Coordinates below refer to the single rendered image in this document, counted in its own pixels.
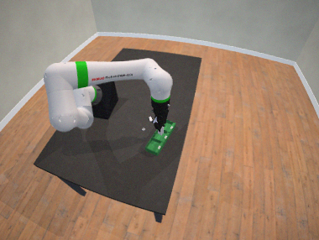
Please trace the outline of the green three-compartment bin rack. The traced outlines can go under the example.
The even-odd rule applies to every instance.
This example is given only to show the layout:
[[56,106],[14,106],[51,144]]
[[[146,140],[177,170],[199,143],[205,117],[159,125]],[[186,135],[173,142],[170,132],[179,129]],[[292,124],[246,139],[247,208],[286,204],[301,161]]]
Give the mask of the green three-compartment bin rack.
[[162,133],[162,135],[158,134],[158,129],[157,129],[153,137],[149,140],[149,142],[145,146],[145,150],[147,152],[150,152],[151,154],[158,156],[161,149],[164,147],[165,143],[167,142],[168,138],[170,137],[174,129],[175,129],[175,123],[166,119],[164,133]]

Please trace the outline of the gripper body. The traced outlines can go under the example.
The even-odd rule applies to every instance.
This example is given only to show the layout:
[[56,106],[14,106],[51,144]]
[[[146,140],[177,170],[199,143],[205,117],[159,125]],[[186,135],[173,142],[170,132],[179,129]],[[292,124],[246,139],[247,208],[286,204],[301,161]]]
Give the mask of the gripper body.
[[162,111],[159,111],[159,110],[154,109],[154,114],[155,114],[155,117],[154,117],[154,118],[157,117],[157,120],[160,121],[160,117],[161,117],[161,116],[163,117],[167,112],[168,112],[168,108],[165,109],[165,110],[162,110]]

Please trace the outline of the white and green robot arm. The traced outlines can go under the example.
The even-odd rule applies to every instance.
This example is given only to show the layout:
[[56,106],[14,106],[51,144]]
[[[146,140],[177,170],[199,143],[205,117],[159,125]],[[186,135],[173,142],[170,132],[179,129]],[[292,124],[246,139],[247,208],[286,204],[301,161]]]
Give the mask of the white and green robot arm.
[[94,85],[121,80],[145,80],[151,92],[152,107],[162,111],[170,106],[172,78],[152,59],[54,63],[44,72],[53,128],[61,132],[74,127],[89,128],[94,120],[92,105],[102,99],[101,88]]

